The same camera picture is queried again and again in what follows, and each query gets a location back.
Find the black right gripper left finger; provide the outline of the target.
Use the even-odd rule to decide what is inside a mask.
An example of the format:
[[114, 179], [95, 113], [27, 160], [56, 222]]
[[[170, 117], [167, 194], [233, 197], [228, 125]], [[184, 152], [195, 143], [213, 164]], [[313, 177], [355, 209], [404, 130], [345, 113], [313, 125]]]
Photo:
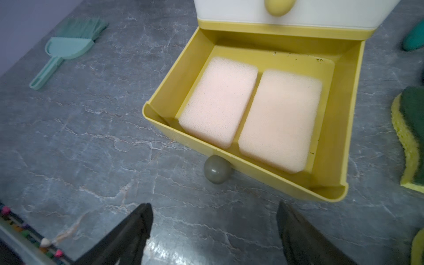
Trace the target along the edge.
[[140, 265], [153, 224], [150, 203], [140, 204], [74, 265]]

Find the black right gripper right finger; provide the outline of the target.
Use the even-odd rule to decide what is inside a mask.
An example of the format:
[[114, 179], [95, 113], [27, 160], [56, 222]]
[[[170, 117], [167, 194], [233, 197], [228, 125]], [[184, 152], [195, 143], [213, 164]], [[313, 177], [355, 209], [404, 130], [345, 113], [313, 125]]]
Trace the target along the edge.
[[287, 264], [356, 264], [291, 205], [279, 202], [276, 220]]

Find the yellow bottom drawer grey knob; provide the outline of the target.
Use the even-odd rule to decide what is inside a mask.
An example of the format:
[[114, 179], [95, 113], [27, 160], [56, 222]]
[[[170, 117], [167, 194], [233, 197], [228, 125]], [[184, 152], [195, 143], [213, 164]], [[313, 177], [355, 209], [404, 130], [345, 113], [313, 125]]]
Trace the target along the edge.
[[[373, 30], [199, 21], [199, 26], [142, 113], [167, 137], [226, 159], [264, 184], [308, 201], [338, 202], [348, 192], [347, 165], [365, 41]], [[318, 78], [324, 87], [305, 170], [289, 174], [184, 132], [178, 117], [207, 64], [221, 56]]]

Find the green yellow sponge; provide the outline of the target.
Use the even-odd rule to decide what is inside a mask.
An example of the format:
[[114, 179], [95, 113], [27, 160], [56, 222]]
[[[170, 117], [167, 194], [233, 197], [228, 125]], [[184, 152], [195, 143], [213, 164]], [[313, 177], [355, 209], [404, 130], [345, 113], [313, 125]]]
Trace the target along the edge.
[[411, 245], [411, 265], [424, 265], [424, 229], [421, 229]]

